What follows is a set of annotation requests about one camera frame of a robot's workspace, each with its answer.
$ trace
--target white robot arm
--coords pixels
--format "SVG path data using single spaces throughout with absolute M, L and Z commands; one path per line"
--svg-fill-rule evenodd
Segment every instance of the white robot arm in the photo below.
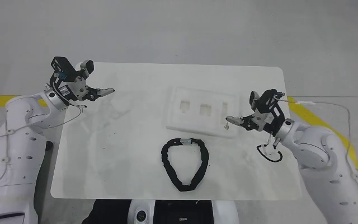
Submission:
M 38 223 L 34 210 L 34 192 L 45 149 L 52 147 L 43 130 L 55 124 L 58 115 L 72 101 L 95 101 L 114 89 L 94 89 L 86 79 L 94 67 L 91 60 L 76 71 L 67 58 L 55 57 L 54 73 L 46 90 L 31 96 L 19 96 L 6 103 L 6 120 L 0 127 L 0 223 Z M 43 99 L 49 109 L 42 107 Z M 84 105 L 76 106 L 81 113 Z
M 281 143 L 293 153 L 308 193 L 329 224 L 358 223 L 358 175 L 351 169 L 347 149 L 328 128 L 285 119 L 278 105 L 283 96 L 276 90 L 267 90 L 261 97 L 252 92 L 249 103 L 254 113 L 229 116 L 227 121 L 246 130 L 264 130 L 275 137 L 274 149 Z M 260 153 L 269 161 L 280 161 Z

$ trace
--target gray floor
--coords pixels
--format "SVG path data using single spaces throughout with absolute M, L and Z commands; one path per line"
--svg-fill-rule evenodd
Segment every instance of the gray floor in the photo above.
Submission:
M 0 94 L 41 91 L 52 58 L 65 56 L 73 64 L 278 66 L 291 96 L 358 96 L 357 40 L 355 0 L 2 0 Z M 356 97 L 326 100 L 358 111 Z M 342 111 L 313 109 L 346 134 Z M 47 135 L 58 142 L 54 132 Z M 55 156 L 46 153 L 36 189 L 41 223 L 80 223 L 93 201 L 51 197 Z M 242 223 L 324 223 L 305 193 L 238 205 Z

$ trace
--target wire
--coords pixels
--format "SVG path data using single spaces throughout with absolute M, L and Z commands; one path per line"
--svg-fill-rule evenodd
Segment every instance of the wire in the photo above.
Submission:
M 305 96 L 305 97 L 322 97 L 322 96 Z M 278 99 L 276 96 L 274 96 L 275 100 L 278 101 L 282 101 L 282 102 L 288 102 L 288 103 L 300 103 L 300 101 L 289 101 L 289 100 L 282 100 L 282 99 Z M 351 171 L 351 177 L 353 179 L 356 180 L 356 182 L 358 183 L 358 175 L 355 174 L 355 168 L 352 167 L 351 163 L 349 162 L 348 156 L 349 156 L 349 150 L 352 146 L 352 134 L 351 134 L 351 112 L 350 110 L 346 107 L 343 106 L 341 104 L 335 104 L 332 102 L 323 102 L 323 101 L 312 101 L 315 104 L 331 104 L 331 105 L 335 105 L 335 106 L 339 106 L 341 108 L 344 108 L 347 111 L 347 115 L 348 115 L 348 147 L 346 149 L 346 156 L 345 156 L 345 160 L 346 163 L 348 164 L 348 167 L 350 168 Z
M 22 127 L 19 127 L 19 128 L 15 129 L 15 130 L 10 130 L 10 133 L 8 133 L 9 130 L 7 129 L 7 116 L 6 116 L 6 114 L 4 113 L 3 110 L 0 110 L 1 113 L 4 115 L 4 118 L 5 118 L 4 126 L 5 126 L 5 132 L 6 132 L 6 134 L 0 136 L 0 138 L 6 136 L 6 146 L 5 146 L 5 155 L 6 155 L 5 159 L 6 159 L 6 160 L 5 160 L 5 169 L 4 169 L 4 172 L 2 173 L 2 175 L 0 176 L 0 180 L 5 176 L 5 173 L 6 173 L 6 171 L 7 171 L 7 166 L 8 166 L 8 163 L 9 163 L 9 158 L 8 158 L 8 136 L 9 136 L 9 135 L 14 134 L 15 132 L 17 132 L 18 130 L 20 130 L 20 129 L 22 129 L 22 128 L 26 128 L 26 127 L 29 127 L 29 126 L 32 126 L 32 125 L 33 125 L 33 126 L 40 127 L 40 128 L 42 128 L 42 129 L 50 129 L 50 128 L 56 128 L 56 127 L 59 127 L 59 126 L 61 126 L 61 125 L 66 124 L 66 123 L 69 123 L 69 122 L 71 122 L 72 120 L 78 118 L 78 117 L 82 114 L 81 106 L 74 106 L 74 107 L 76 107 L 76 108 L 79 110 L 78 115 L 75 116 L 74 118 L 71 118 L 71 119 L 67 120 L 67 121 L 64 122 L 64 123 L 61 123 L 61 124 L 58 124 L 58 125 L 55 125 L 55 126 L 52 126 L 52 127 L 47 127 L 47 128 L 42 128 L 42 127 L 40 127 L 40 126 L 38 126 L 38 125 L 34 125 L 33 123 L 31 123 L 31 124 L 27 124 L 27 125 L 24 125 L 24 126 L 22 126 Z
M 56 128 L 56 127 L 59 127 L 59 126 L 61 126 L 61 125 L 64 125 L 64 124 L 66 124 L 66 123 L 68 123 L 68 122 L 71 122 L 72 120 L 78 118 L 78 117 L 80 116 L 80 114 L 82 113 L 82 109 L 81 109 L 79 106 L 74 106 L 74 107 L 79 110 L 79 113 L 78 113 L 77 116 L 75 116 L 74 118 L 71 118 L 71 119 L 67 120 L 67 121 L 64 122 L 64 123 L 61 123 L 61 124 L 58 124 L 58 125 L 55 125 L 55 126 L 52 126 L 52 127 L 43 128 L 43 129 Z
M 277 152 L 280 155 L 280 158 L 278 160 L 272 160 L 272 159 L 268 158 L 265 154 L 263 154 L 262 151 L 260 150 L 260 148 L 265 148 L 266 146 L 268 146 L 270 144 L 271 136 L 272 136 L 272 134 L 270 134 L 270 136 L 268 137 L 268 140 L 267 140 L 266 144 L 261 144 L 259 146 L 256 146 L 256 149 L 261 154 L 261 156 L 263 156 L 265 159 L 269 160 L 270 162 L 280 162 L 282 160 L 282 158 L 283 158 L 283 155 L 282 155 L 282 153 L 280 151 Z
M 4 113 L 4 111 L 3 110 L 0 110 L 1 111 L 1 113 L 4 115 L 4 118 L 5 118 L 5 122 L 4 122 L 4 126 L 5 126 L 5 131 L 7 131 L 7 121 L 6 121 L 6 114 Z M 7 171 L 7 164 L 8 164 L 8 150 L 7 150 L 7 148 L 8 148 L 8 136 L 6 136 L 6 145 L 5 145 L 5 156 L 6 156 L 6 161 L 5 161 L 5 168 L 4 168 L 4 172 L 2 173 L 2 175 L 0 176 L 0 180 L 5 176 L 5 173 L 6 173 L 6 171 Z

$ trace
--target white foam insert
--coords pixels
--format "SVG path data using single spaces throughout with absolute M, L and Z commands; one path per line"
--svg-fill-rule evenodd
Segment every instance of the white foam insert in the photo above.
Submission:
M 177 87 L 168 103 L 168 129 L 233 138 L 237 128 L 224 128 L 228 115 L 238 114 L 234 95 Z

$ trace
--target white tabletop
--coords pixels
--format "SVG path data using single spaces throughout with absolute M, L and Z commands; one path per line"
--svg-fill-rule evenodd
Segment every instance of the white tabletop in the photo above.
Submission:
M 63 128 L 51 187 L 55 198 L 280 200 L 301 196 L 296 160 L 266 161 L 256 150 L 267 133 L 238 128 L 234 139 L 166 129 L 166 102 L 175 87 L 187 87 L 239 99 L 239 114 L 252 113 L 250 92 L 276 88 L 285 92 L 276 67 L 200 66 L 179 64 L 95 63 L 87 83 L 116 89 L 86 102 L 88 108 Z M 286 116 L 288 106 L 281 104 Z M 77 115 L 70 108 L 65 120 Z M 172 138 L 198 138 L 209 150 L 209 166 L 192 192 L 179 192 L 161 162 L 161 149 Z M 200 165 L 195 146 L 169 150 L 169 160 L 184 184 Z

